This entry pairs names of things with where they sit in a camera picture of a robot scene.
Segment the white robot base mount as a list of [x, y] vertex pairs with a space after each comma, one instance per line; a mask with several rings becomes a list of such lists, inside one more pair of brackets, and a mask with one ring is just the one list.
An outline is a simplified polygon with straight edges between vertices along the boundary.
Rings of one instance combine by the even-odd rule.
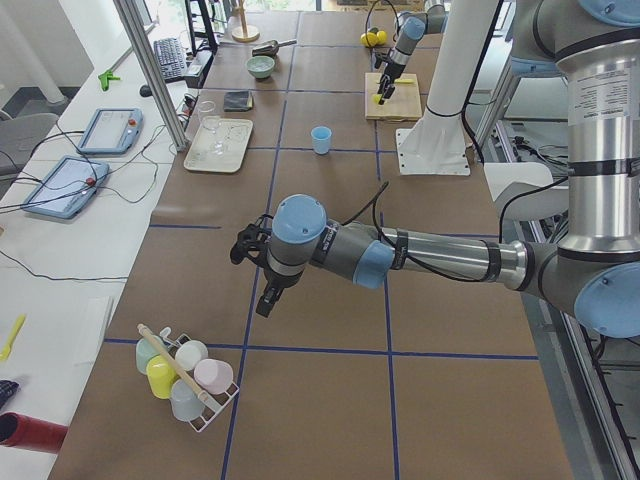
[[395, 133], [401, 175], [469, 176], [462, 129], [397, 129]]

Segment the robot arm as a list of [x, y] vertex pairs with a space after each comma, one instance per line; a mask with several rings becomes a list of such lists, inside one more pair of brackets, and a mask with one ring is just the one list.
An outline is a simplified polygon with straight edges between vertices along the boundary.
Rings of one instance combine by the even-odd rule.
[[419, 41], [429, 34], [443, 33], [448, 13], [441, 1], [426, 1], [424, 12], [403, 11], [396, 15], [397, 38], [387, 53], [375, 54], [375, 68], [385, 68], [379, 80], [375, 102], [383, 105], [395, 91]]
[[511, 243], [330, 220], [315, 198], [285, 198], [269, 227], [250, 224], [231, 251], [267, 281], [268, 315], [307, 266], [378, 288], [392, 270], [498, 282], [544, 299], [612, 338], [639, 333], [639, 5], [520, 1], [512, 63], [568, 82], [568, 231], [557, 243]]

